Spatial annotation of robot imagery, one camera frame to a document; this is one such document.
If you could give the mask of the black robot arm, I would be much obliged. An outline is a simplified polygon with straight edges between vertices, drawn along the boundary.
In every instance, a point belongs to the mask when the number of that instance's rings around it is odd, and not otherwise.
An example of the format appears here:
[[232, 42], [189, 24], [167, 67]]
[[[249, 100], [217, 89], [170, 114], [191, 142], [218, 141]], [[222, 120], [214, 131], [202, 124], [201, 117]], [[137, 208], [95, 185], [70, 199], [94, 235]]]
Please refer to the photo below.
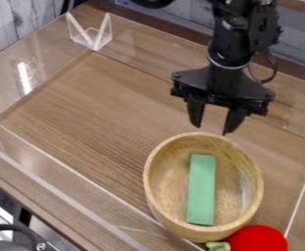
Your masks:
[[253, 114], [265, 115], [274, 92], [272, 80], [260, 79], [250, 64], [279, 41], [277, 0], [208, 0], [213, 6], [214, 35], [208, 46], [209, 64], [171, 75], [170, 94], [187, 103], [194, 126], [202, 124], [209, 104], [228, 109], [222, 132], [232, 133]]

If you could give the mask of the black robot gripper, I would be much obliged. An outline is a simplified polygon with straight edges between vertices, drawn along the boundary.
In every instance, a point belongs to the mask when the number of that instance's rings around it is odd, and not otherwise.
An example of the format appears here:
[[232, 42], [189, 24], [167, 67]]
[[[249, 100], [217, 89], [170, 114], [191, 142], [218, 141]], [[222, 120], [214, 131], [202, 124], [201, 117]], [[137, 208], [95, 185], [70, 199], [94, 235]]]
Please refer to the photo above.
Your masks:
[[187, 103], [189, 119], [200, 127], [209, 104], [230, 109], [222, 134], [232, 133], [248, 114], [264, 116], [274, 94], [242, 70], [225, 70], [216, 66], [174, 72], [170, 94]]

